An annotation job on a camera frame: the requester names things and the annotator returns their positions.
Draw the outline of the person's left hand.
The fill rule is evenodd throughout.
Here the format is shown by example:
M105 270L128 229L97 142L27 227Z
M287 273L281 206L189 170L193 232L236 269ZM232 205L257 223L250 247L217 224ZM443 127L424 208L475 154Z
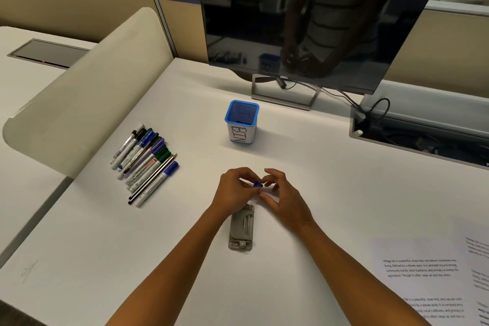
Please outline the person's left hand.
M253 186L254 182L261 182L261 179L250 168L229 169L221 175L210 210L221 221L224 221L249 202L240 201L240 187L242 185Z

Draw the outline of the person's right hand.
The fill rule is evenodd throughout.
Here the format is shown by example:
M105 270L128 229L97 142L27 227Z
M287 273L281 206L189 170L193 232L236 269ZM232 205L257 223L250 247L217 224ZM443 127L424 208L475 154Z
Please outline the person's right hand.
M298 237L307 235L311 230L317 230L312 213L299 191L287 180L284 172L265 168L266 176L261 183L264 187L272 186L278 192L280 208L269 208L275 217Z

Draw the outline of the person's right forearm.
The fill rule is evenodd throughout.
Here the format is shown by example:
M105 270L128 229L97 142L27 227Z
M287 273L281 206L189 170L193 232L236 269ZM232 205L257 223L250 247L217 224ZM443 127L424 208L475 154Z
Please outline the person's right forearm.
M431 326L314 221L290 229L313 258L351 326Z

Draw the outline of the person's left forearm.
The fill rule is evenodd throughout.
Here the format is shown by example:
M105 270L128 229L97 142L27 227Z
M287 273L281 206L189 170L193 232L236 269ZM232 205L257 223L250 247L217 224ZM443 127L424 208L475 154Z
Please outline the person's left forearm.
M210 245L229 215L226 206L211 204L105 326L174 326Z

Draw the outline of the grey metal clip plate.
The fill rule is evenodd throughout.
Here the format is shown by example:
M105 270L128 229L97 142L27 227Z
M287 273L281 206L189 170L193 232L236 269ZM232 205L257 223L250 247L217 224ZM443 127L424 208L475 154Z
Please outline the grey metal clip plate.
M247 204L231 215L228 248L235 251L251 251L253 227L254 206Z

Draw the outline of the blue-rimmed white pen holder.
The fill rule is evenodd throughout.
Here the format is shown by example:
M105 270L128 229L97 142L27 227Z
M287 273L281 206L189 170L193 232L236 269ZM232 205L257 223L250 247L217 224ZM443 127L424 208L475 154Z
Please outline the blue-rimmed white pen holder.
M224 121L230 141L240 144L254 142L260 106L254 102L232 100Z

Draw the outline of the silver monitor stand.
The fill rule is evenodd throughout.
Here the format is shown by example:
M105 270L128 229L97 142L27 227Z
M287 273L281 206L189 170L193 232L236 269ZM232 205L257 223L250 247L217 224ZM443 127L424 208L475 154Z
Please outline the silver monitor stand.
M258 83L265 83L265 82L270 82L270 81L277 81L278 78L274 78L271 76L263 76L259 74L252 74L251 76L251 98L254 100L260 100L276 105L281 105L285 107L290 107L290 108L296 108L300 109L303 111L310 111L312 109L312 106L314 105L317 97L319 96L321 92L321 88L317 86L308 86L309 89L312 89L314 91L314 95L312 98L309 100L307 103L302 103L296 100L289 100L286 98L278 97L276 94L273 95L266 95L266 94L259 94L257 92L257 84Z

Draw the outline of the thin black pencil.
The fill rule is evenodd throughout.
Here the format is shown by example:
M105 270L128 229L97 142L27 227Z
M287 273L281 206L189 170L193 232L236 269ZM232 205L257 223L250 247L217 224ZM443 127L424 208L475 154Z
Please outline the thin black pencil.
M158 174L161 173L164 168L167 167L171 162L173 162L177 156L177 153L169 156L168 159L166 159L160 166L158 166L138 187L138 189L136 189L135 192L133 192L133 194L129 197L128 204L131 205L133 201L136 200L137 197L144 191L144 189L146 189L146 187L152 183L152 181L158 176Z

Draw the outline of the row of whiteboard markers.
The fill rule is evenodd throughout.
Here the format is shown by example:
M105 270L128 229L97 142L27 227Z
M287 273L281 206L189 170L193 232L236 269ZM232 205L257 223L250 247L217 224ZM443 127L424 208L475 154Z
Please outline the row of whiteboard markers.
M131 193L129 203L132 204L138 193L176 157L159 132L140 123L119 145L110 159L110 166Z

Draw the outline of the printed white paper sheet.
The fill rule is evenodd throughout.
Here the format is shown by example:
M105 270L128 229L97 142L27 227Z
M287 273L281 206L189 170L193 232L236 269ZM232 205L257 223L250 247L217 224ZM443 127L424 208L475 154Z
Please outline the printed white paper sheet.
M489 326L489 226L451 218L452 238L466 263L467 286L477 326Z
M446 238L371 240L376 276L431 326L472 326L464 265Z

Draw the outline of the black computer monitor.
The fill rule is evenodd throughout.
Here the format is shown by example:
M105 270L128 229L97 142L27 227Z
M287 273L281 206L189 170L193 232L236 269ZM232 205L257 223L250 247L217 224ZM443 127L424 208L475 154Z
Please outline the black computer monitor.
M208 63L373 94L429 0L200 0Z

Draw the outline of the beige curved desk divider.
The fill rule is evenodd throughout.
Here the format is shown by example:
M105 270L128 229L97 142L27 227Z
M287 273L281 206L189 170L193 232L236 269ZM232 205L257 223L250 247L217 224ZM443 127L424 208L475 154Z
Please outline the beige curved desk divider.
M158 15L141 8L10 117L3 139L75 179L173 59Z

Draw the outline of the beige cubicle partition panel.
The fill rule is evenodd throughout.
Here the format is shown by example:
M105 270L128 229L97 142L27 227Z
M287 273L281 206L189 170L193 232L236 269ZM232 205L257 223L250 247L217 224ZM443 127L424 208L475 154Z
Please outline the beige cubicle partition panel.
M141 8L158 16L175 57L207 63L199 4L176 0L0 0L0 26L99 43Z

